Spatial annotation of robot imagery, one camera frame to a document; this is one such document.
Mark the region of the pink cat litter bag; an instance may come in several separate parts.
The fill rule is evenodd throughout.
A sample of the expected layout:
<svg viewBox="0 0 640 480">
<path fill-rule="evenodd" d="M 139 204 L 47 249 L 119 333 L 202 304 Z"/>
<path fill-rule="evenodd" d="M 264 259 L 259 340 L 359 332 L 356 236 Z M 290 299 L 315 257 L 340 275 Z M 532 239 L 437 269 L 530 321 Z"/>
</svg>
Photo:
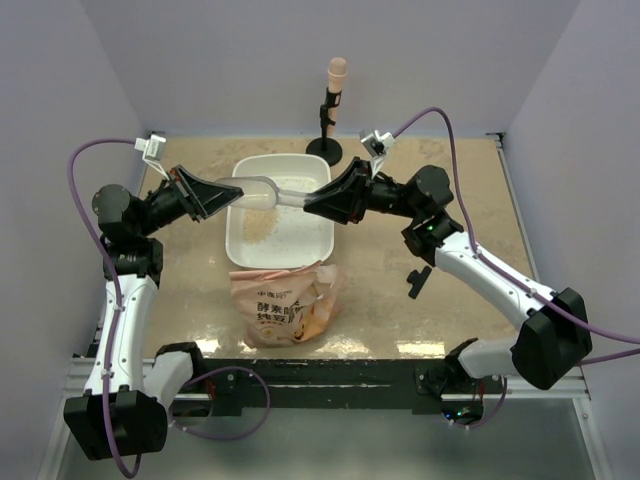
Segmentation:
<svg viewBox="0 0 640 480">
<path fill-rule="evenodd" d="M 234 306 L 247 322 L 250 348 L 280 348 L 324 333 L 340 311 L 346 275 L 316 262 L 295 270 L 245 270 L 229 274 Z"/>
</svg>

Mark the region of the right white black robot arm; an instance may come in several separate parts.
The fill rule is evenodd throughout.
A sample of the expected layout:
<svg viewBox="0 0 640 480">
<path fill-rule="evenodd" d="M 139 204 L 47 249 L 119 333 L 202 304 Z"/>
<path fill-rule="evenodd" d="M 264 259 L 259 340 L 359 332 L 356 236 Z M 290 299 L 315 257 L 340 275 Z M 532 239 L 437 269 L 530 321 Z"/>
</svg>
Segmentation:
<svg viewBox="0 0 640 480">
<path fill-rule="evenodd" d="M 517 330 L 515 338 L 470 339 L 445 358 L 437 378 L 459 393 L 481 378 L 519 376 L 548 390 L 592 350 L 584 299 L 566 288 L 557 292 L 520 274 L 471 238 L 446 208 L 454 199 L 447 172 L 422 167 L 410 180 L 397 183 L 373 174 L 369 162 L 354 158 L 337 179 L 309 194 L 305 212 L 339 224 L 359 223 L 375 211 L 410 219 L 402 236 L 408 250 L 425 261 L 408 277 L 412 297 L 430 273 L 439 269 L 465 283 L 493 305 Z"/>
</svg>

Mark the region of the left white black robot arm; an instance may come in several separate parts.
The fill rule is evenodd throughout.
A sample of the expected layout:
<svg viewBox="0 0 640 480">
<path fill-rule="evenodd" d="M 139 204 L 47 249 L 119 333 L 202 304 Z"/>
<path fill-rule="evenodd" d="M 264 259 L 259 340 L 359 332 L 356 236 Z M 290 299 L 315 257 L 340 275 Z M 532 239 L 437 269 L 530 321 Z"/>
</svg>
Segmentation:
<svg viewBox="0 0 640 480">
<path fill-rule="evenodd" d="M 163 245 L 154 235 L 183 216 L 205 220 L 242 195 L 182 166 L 144 199 L 117 184 L 94 195 L 98 240 L 107 255 L 103 330 L 82 394 L 64 407 L 65 423 L 88 459 L 160 451 L 175 396 L 205 385 L 207 368 L 193 342 L 165 345 L 151 369 L 143 367 L 144 332 L 163 270 Z"/>
</svg>

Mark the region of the clear plastic scoop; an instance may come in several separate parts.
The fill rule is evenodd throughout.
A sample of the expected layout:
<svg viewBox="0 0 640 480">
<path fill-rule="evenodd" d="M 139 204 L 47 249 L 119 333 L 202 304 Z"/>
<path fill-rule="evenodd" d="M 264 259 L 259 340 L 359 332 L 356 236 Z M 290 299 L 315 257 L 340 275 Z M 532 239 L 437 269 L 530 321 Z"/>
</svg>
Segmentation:
<svg viewBox="0 0 640 480">
<path fill-rule="evenodd" d="M 270 210 L 278 205 L 302 209 L 315 197 L 314 193 L 281 189 L 266 176 L 221 178 L 216 184 L 241 189 L 242 196 L 231 206 L 249 210 Z"/>
</svg>

